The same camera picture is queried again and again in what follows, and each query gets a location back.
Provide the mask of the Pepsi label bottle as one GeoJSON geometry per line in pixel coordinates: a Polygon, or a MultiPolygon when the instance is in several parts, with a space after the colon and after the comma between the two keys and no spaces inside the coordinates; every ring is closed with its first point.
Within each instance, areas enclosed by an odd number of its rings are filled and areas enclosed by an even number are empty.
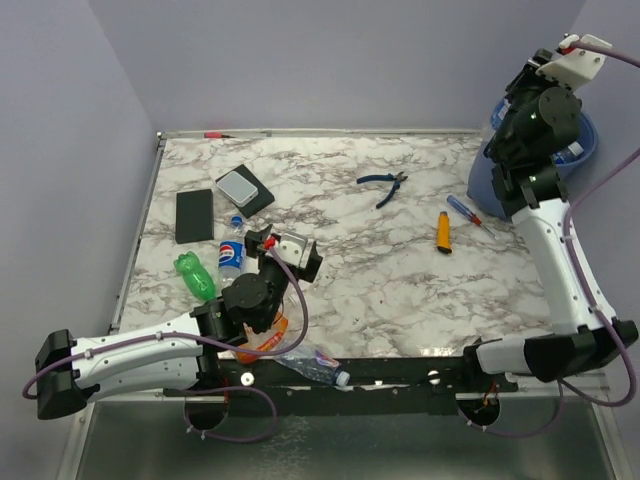
{"type": "Polygon", "coordinates": [[[229,222],[219,245],[218,286],[222,291],[242,274],[245,259],[245,224],[236,215],[229,222]]]}
{"type": "Polygon", "coordinates": [[[493,130],[497,130],[509,111],[510,103],[506,98],[502,98],[494,107],[490,117],[489,125],[493,130]]]}

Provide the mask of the blue plastic bin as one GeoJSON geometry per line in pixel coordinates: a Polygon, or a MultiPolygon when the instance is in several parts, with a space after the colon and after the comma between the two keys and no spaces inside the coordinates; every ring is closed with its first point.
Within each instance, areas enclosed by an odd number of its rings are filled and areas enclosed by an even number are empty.
{"type": "MultiPolygon", "coordinates": [[[[481,144],[469,173],[467,181],[467,196],[473,200],[478,208],[485,214],[497,217],[501,220],[508,220],[509,217],[504,213],[504,209],[496,197],[492,186],[492,169],[494,167],[494,163],[484,154],[486,145],[496,131],[490,127],[489,117],[481,130],[481,144]]],[[[576,141],[582,145],[584,153],[573,163],[565,165],[556,164],[559,175],[562,179],[566,179],[574,171],[586,164],[597,149],[599,142],[598,133],[591,118],[584,112],[580,114],[579,129],[580,133],[576,141]]]]}

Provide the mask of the small clear water bottle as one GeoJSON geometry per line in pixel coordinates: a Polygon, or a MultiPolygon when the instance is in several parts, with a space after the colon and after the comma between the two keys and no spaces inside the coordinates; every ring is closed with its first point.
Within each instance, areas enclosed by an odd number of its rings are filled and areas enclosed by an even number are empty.
{"type": "Polygon", "coordinates": [[[341,363],[314,346],[298,345],[295,349],[275,357],[275,361],[308,380],[325,385],[346,387],[350,374],[341,363]]]}

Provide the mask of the clear bottle blue label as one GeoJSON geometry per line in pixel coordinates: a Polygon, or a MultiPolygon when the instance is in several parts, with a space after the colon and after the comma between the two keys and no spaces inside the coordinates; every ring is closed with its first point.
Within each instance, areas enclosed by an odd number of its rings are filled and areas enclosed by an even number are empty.
{"type": "Polygon", "coordinates": [[[565,165],[575,162],[584,153],[582,145],[575,141],[567,147],[552,155],[554,162],[558,165],[565,165]]]}

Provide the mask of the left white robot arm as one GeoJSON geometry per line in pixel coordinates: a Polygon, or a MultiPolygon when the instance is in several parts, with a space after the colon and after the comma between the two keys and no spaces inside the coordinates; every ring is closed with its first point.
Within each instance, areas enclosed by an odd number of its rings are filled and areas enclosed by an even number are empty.
{"type": "Polygon", "coordinates": [[[75,337],[50,333],[22,389],[37,417],[75,414],[114,395],[153,389],[210,394],[224,385],[218,355],[249,354],[247,336],[269,330],[288,288],[311,283],[322,264],[314,240],[270,227],[244,237],[255,273],[243,273],[214,299],[156,325],[124,334],[75,337]]]}

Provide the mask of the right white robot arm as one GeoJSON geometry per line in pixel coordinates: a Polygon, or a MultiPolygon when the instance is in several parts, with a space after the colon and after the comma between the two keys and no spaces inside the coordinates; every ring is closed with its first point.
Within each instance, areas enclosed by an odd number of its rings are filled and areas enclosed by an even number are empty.
{"type": "Polygon", "coordinates": [[[591,35],[538,50],[507,85],[503,116],[484,156],[493,163],[491,185],[504,215],[522,237],[550,310],[551,330],[465,348],[461,383],[481,391],[496,374],[542,382],[606,366],[639,338],[636,324],[619,319],[602,294],[578,238],[554,154],[576,141],[582,102],[577,90],[591,82],[612,45],[591,35]]]}

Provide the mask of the black flat box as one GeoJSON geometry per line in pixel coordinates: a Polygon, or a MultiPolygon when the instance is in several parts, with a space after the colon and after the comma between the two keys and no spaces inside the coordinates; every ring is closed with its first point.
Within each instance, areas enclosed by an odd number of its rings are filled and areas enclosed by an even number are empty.
{"type": "Polygon", "coordinates": [[[247,219],[275,201],[274,195],[244,164],[217,178],[215,185],[247,219]]]}

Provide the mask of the white grey router box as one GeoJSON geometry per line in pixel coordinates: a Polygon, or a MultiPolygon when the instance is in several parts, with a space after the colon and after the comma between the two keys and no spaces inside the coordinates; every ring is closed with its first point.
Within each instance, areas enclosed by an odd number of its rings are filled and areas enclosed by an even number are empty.
{"type": "Polygon", "coordinates": [[[258,195],[258,188],[237,171],[216,181],[217,188],[237,207],[244,207],[258,195]]]}

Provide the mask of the black foam block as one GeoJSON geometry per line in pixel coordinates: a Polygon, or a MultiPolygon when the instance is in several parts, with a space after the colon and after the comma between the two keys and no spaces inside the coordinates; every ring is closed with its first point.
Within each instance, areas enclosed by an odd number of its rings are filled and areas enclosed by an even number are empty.
{"type": "Polygon", "coordinates": [[[211,189],[176,195],[175,241],[177,244],[214,239],[214,208],[211,189]]]}

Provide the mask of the green bear shaped bottle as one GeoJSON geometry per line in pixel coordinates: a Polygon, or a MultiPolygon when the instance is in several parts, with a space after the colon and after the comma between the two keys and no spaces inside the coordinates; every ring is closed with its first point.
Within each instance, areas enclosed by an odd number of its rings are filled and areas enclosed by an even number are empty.
{"type": "Polygon", "coordinates": [[[194,252],[180,254],[173,264],[189,291],[198,300],[208,302],[217,298],[215,281],[194,252]]]}

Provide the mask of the crushed orange label bottle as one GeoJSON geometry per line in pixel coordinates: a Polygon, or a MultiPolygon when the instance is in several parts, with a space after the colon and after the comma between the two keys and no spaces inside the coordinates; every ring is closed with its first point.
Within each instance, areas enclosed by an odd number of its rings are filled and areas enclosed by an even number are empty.
{"type": "Polygon", "coordinates": [[[276,349],[288,329],[288,324],[288,319],[278,313],[270,329],[263,333],[255,333],[248,325],[244,325],[247,341],[241,345],[241,348],[252,351],[271,351],[276,349]]]}

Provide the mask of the red marker pen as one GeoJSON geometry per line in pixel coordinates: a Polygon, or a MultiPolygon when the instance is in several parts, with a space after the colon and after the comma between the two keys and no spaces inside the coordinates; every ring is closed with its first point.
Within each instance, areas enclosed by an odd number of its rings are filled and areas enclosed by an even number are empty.
{"type": "Polygon", "coordinates": [[[233,139],[233,135],[224,134],[220,132],[205,132],[203,137],[206,139],[233,139]]]}

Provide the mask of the orange utility knife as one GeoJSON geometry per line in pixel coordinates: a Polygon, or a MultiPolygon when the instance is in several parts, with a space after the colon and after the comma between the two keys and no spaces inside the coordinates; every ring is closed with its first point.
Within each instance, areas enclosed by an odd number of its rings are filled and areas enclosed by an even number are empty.
{"type": "Polygon", "coordinates": [[[436,248],[443,254],[451,254],[450,221],[446,211],[441,211],[438,217],[436,248]]]}

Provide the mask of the blue handled screwdriver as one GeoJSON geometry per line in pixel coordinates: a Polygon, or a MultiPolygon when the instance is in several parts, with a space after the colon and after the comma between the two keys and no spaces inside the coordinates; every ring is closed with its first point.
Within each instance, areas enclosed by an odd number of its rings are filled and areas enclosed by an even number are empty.
{"type": "Polygon", "coordinates": [[[486,233],[488,233],[493,239],[497,240],[497,235],[492,232],[483,221],[473,212],[468,206],[466,206],[460,199],[455,197],[454,195],[448,195],[446,198],[447,203],[456,210],[459,214],[464,216],[469,222],[473,223],[477,227],[483,229],[486,233]]]}

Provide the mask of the black mounting rail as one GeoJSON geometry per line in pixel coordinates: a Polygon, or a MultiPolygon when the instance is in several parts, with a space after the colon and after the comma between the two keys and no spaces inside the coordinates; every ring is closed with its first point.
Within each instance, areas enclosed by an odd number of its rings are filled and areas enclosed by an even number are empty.
{"type": "Polygon", "coordinates": [[[349,375],[336,380],[314,380],[274,360],[242,366],[221,360],[210,380],[182,392],[168,388],[168,398],[186,397],[199,415],[227,410],[234,416],[266,417],[270,407],[285,416],[356,416],[414,414],[454,415],[457,395],[481,401],[492,388],[515,392],[515,384],[502,375],[490,375],[463,356],[341,359],[349,375]]]}

